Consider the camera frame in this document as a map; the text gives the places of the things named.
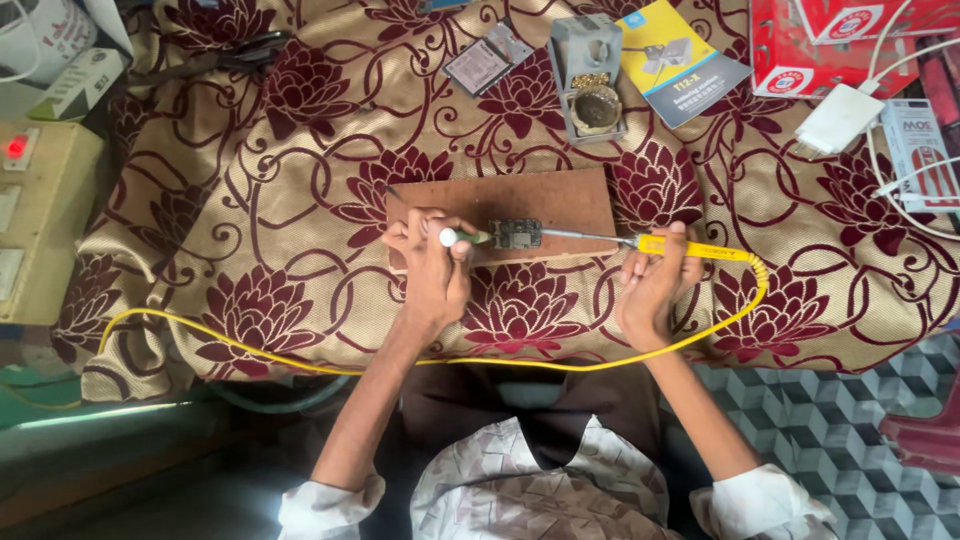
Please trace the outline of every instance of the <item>red box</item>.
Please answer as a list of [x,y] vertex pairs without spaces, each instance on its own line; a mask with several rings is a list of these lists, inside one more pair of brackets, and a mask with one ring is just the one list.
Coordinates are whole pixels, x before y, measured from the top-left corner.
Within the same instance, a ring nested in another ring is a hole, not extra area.
[[[813,45],[792,0],[750,0],[750,30],[754,68],[750,83],[755,95],[823,99],[840,83],[856,87],[867,80],[876,42]],[[876,67],[883,68],[913,52],[913,39],[887,39]],[[916,61],[903,64],[880,81],[874,97],[893,97],[917,75]]]
[[[794,0],[814,44],[875,39],[903,0]],[[960,27],[960,1],[914,0],[888,36],[931,36]]]

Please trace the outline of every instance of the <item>yellow soldering iron handle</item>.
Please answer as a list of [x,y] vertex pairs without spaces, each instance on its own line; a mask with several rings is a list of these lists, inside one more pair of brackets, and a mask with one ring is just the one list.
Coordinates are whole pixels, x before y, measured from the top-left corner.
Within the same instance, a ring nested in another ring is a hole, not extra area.
[[[663,236],[641,234],[636,240],[636,248],[643,253],[663,253]],[[697,242],[686,243],[686,254],[691,257],[721,258],[723,260],[747,260],[749,253],[734,248],[721,248]]]

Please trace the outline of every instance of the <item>wooden board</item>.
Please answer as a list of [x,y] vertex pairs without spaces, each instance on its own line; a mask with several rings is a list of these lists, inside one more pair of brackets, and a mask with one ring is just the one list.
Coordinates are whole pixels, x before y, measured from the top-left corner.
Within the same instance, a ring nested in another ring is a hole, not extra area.
[[[387,224],[406,220],[409,207],[437,207],[481,231],[491,219],[539,219],[544,227],[614,235],[613,212],[603,169],[471,178],[447,182],[394,184],[403,201],[386,194]],[[545,235],[537,249],[495,250],[478,244],[472,266],[493,266],[615,253],[616,242]],[[390,271],[406,273],[407,262],[390,250]]]

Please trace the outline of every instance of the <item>hand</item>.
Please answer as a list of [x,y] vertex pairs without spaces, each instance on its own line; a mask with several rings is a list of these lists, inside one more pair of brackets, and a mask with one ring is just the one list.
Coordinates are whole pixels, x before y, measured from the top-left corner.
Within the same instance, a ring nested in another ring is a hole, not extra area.
[[469,259],[473,245],[460,240],[449,250],[440,243],[446,227],[474,234],[476,227],[441,209],[410,209],[381,239],[407,259],[407,300],[400,316],[427,342],[464,315],[470,294]]
[[673,343],[670,309],[704,275],[702,259],[684,256],[687,239],[697,239],[693,229],[675,221],[669,229],[652,233],[664,236],[663,255],[636,250],[627,255],[620,272],[623,291],[616,305],[616,324],[641,353]]

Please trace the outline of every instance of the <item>red chair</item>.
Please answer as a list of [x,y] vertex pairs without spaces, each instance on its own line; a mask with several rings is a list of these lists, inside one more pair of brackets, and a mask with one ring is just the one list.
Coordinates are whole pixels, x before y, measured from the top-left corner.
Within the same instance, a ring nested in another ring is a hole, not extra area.
[[879,430],[897,445],[893,451],[904,466],[960,475],[960,372],[940,414],[931,418],[888,414]]

